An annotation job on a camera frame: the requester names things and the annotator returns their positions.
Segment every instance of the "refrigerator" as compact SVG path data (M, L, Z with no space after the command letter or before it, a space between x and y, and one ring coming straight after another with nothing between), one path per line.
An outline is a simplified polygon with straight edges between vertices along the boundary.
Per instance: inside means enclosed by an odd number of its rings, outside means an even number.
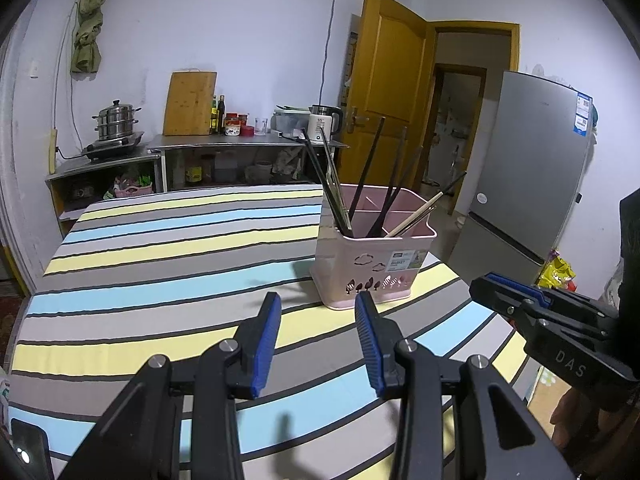
M536 281L581 199L592 115L581 92L504 73L476 195L448 262L467 283L488 272Z

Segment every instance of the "electric kettle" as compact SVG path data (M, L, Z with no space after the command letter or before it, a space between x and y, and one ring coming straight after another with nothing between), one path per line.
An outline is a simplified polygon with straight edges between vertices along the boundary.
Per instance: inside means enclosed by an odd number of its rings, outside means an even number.
M334 121L334 116L338 116L338 120ZM344 115L341 108L334 106L313 105L311 114L309 115L309 126L307 133L311 142L322 144L322 131L326 141L331 140L331 135L338 133L342 129L342 120Z

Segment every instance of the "door handle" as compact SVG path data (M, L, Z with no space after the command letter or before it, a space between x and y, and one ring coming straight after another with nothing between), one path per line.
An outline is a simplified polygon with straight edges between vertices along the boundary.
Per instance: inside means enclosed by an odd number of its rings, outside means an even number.
M358 107L351 107L351 111L349 113L349 117L347 119L347 133L352 134L356 126L364 126L364 124L358 124L358 121L364 121L365 123L369 121L369 118L366 116L358 115Z

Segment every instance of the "green cloth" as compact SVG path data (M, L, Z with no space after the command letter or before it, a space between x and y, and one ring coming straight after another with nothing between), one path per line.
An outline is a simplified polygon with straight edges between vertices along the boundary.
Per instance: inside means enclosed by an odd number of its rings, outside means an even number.
M80 0L78 3L78 30L74 38L71 72L98 72L101 57L95 40L102 28L100 6L104 1Z

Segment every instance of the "chopstick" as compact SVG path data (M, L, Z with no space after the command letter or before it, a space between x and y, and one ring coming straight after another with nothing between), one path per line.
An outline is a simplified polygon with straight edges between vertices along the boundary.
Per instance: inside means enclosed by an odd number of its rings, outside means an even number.
M426 204L424 204L423 206L421 206L420 209L418 209L418 211L414 212L411 214L411 216L409 216L408 218L406 218L403 222L401 222L398 226L396 226L394 229L392 229L386 236L385 238L393 238L396 236L399 236L402 233L405 233L407 231L407 229L409 229L410 225L415 225L416 223L418 223L420 220L422 220L422 218L424 218L428 213L427 210L433 206L438 200L440 200L440 198L445 194L448 193L451 189L453 189L453 187L458 183L458 181L463 178L466 175L466 171L463 171L462 173L460 173L445 189L443 189L441 192L439 192L436 196L434 196L431 200L429 200Z
M331 208L331 212L334 215L334 220L336 227L341 232L343 236L347 236L349 238L353 238L353 231L347 227L347 224L344 222L344 213L340 211L340 206L336 200L333 190L329 186L329 181L327 177L324 175L322 171L322 167L320 166L320 161L318 160L318 156L313 149L313 145L311 144L311 140L306 132L306 130L302 130L305 136L304 143L306 146L306 150L309 155L309 160L311 160L311 165L314 167L315 172L318 174L318 178L322 183L322 189L324 189L324 194L326 195L327 202L329 203L329 207Z
M358 202L360 201L360 195L362 194L364 181L367 178L367 173L369 173L369 167L371 166L371 161L373 160L374 152L376 151L376 147L378 146L378 141L380 140L380 134L382 133L382 128L385 125L385 120L386 120L386 117L384 116L380 117L380 122L378 123L376 136L373 137L373 143L371 144L371 149L369 150L369 156L367 157L367 160L364 163L364 168L362 168L362 173L360 174L360 181L358 182L356 193L353 195L353 200L351 200L351 207L349 208L349 220L353 218L353 214L356 212Z
M367 238L379 236L377 233L379 233L382 230L382 224L385 221L385 214L386 214L384 213L384 210L387 202L391 198L391 193L394 188L394 182L396 181L396 173L398 172L398 165L400 162L400 158L402 156L402 149L404 148L405 139L406 139L406 126L403 126L402 133L400 135L400 142L398 143L398 149L396 150L396 158L394 159L394 164L391 169L391 177L389 178L389 185L386 188L385 201L382 203L382 208L380 208L380 214L376 218L376 221L373 222L371 229L369 229L369 232L367 233Z
M398 186L396 186L396 188L394 189L394 192L391 194L391 197L389 198L389 200L387 200L383 204L382 209L380 211L380 215L376 219L376 222L378 223L378 232L380 233L378 235L379 237L382 235L382 226L385 223L386 215L389 213L389 210L391 209L391 206L396 201L396 198L398 198L398 195L402 191L402 186L404 186L404 183L407 180L407 177L411 173L412 167L418 161L418 158L420 157L421 153L422 153L422 146L418 146L415 149L414 154L411 156L411 160L409 161L409 165L406 168L404 168L404 171L402 172L402 175L400 176L400 180L398 181Z
M320 126L320 132L322 133L322 144L324 145L324 154L326 155L327 165L329 167L329 173L332 175L332 180L334 181L334 187L336 195L338 196L338 202L340 204L340 211L344 214L342 215L344 218L344 224L347 226L347 229L353 232L353 227L351 226L351 218L347 214L347 206L344 204L344 199L342 198L342 186L340 185L340 179L338 178L338 169L335 167L334 158L331 156L331 151L329 151L329 143L324 136L324 128Z
M425 211L422 215L420 215L418 218L416 218L413 222L411 222L407 227L405 227L404 229L402 229L399 233L396 234L396 237L401 237L405 232L407 232L409 229L417 226L420 222L422 222L425 218L427 218L427 216L429 216L429 214L431 212L434 211L434 209L436 209L437 206L434 204L432 205L430 208L427 209L427 211Z

